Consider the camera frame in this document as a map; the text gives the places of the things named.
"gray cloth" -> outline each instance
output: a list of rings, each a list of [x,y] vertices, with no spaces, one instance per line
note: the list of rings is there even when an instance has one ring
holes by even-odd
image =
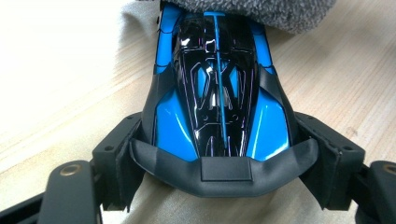
[[[192,12],[207,10],[248,16],[264,25],[299,34],[323,20],[335,0],[166,0]]]

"blue side panel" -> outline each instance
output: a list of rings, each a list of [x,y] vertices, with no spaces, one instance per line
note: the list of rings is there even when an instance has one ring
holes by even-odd
[[[181,8],[172,4],[166,4],[161,16],[161,31],[164,33],[172,33],[175,23],[182,12],[183,10]]]
[[[171,62],[172,59],[172,33],[164,34],[160,31],[158,38],[157,47],[157,71],[156,74],[160,74],[165,70],[166,65]]]
[[[176,91],[168,92],[157,106],[156,146],[184,161],[198,159]]]
[[[172,60],[172,33],[177,19],[183,11],[172,4],[166,4],[161,16],[160,33],[157,44],[157,70],[160,74]]]
[[[287,149],[289,144],[288,126],[282,106],[260,89],[247,156],[257,161],[266,161]]]
[[[253,33],[254,43],[256,44],[257,50],[257,61],[263,67],[269,67],[272,65],[271,53],[268,48],[267,39],[265,37],[264,29],[257,22],[250,21],[249,22],[250,30]],[[270,74],[273,72],[270,69],[265,69]]]

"metal screw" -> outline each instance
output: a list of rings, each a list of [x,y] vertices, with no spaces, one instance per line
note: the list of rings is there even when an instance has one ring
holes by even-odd
[[[61,175],[75,175],[76,173],[80,172],[81,169],[82,166],[80,164],[71,164],[61,170]]]

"black plastic part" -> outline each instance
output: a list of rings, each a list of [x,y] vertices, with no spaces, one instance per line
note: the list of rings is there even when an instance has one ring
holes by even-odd
[[[318,161],[300,178],[322,208],[347,210],[348,183],[361,169],[364,150],[318,119],[295,114],[302,136],[315,138],[319,148]]]
[[[145,173],[129,156],[130,139],[139,124],[140,113],[123,119],[93,150],[95,170],[105,180],[102,198],[105,210],[123,210],[129,206]]]
[[[37,223],[43,193],[0,212],[0,223]]]
[[[396,223],[396,163],[373,162],[370,166],[368,182],[381,223]]]
[[[52,171],[38,223],[102,223],[87,161],[70,161]]]
[[[248,157],[201,157],[188,162],[132,139],[131,156],[161,181],[201,197],[252,197],[277,189],[305,172],[318,157],[308,139],[267,161]]]

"light wood grain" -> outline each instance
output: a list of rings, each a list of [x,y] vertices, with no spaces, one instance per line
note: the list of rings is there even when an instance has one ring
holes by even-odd
[[[151,81],[156,3],[0,3],[0,210],[45,189],[52,169],[89,160]],[[396,161],[396,4],[338,1],[319,27],[267,29],[273,61],[296,111]],[[130,214],[106,223],[351,223],[321,211],[300,180],[258,198],[202,199],[146,175]]]

